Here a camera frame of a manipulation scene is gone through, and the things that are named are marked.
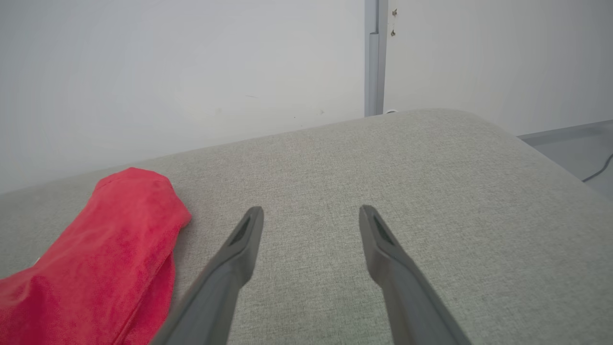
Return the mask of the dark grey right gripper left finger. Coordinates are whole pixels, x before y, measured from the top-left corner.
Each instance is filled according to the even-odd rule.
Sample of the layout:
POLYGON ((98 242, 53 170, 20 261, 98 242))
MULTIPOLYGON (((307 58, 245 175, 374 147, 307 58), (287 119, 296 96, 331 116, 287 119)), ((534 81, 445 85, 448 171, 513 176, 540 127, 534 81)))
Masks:
POLYGON ((261 206, 251 207, 193 282, 152 345, 225 345, 239 291, 252 277, 263 230, 261 206))

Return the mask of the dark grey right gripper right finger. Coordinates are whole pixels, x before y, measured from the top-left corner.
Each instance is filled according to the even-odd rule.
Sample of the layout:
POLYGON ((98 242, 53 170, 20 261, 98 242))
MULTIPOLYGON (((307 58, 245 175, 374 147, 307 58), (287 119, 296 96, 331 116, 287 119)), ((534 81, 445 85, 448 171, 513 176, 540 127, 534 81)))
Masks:
POLYGON ((381 288, 396 345, 469 345, 471 342, 382 216, 359 211, 366 267, 381 288))

